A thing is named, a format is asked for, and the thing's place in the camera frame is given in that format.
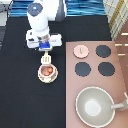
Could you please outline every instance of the black table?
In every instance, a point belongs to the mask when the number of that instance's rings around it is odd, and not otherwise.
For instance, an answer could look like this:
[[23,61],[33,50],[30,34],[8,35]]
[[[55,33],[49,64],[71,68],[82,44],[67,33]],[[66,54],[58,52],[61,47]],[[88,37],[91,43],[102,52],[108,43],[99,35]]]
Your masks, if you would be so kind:
[[66,128],[65,42],[111,40],[106,16],[67,17],[49,26],[62,34],[63,45],[50,52],[59,75],[44,84],[37,77],[43,53],[24,48],[27,18],[7,21],[0,51],[0,128]]

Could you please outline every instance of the floor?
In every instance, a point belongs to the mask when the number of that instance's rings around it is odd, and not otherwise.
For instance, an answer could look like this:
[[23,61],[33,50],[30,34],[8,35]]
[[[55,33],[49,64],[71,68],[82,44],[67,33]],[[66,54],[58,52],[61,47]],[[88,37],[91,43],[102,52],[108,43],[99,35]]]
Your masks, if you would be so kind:
[[[27,6],[33,0],[14,0],[11,16],[26,16]],[[68,16],[106,15],[103,0],[66,0]]]

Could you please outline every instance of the small bowl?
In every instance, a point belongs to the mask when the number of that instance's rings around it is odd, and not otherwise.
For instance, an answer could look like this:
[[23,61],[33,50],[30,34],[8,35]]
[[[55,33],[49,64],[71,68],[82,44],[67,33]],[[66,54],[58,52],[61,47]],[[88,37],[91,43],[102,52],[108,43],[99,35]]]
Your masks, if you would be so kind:
[[[45,76],[44,72],[45,72],[45,70],[47,70],[48,67],[52,67],[53,71],[50,75]],[[38,70],[39,79],[45,83],[50,83],[50,82],[54,81],[56,79],[57,75],[58,75],[58,71],[57,71],[56,67],[52,64],[49,66],[41,65]]]

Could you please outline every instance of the ceramic bowl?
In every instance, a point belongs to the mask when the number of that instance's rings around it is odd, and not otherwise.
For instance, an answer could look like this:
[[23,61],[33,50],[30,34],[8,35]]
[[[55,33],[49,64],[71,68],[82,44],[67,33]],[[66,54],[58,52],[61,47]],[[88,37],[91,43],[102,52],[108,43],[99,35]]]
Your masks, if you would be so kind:
[[112,97],[99,87],[87,87],[76,98],[76,111],[79,118],[94,128],[107,126],[114,118]]

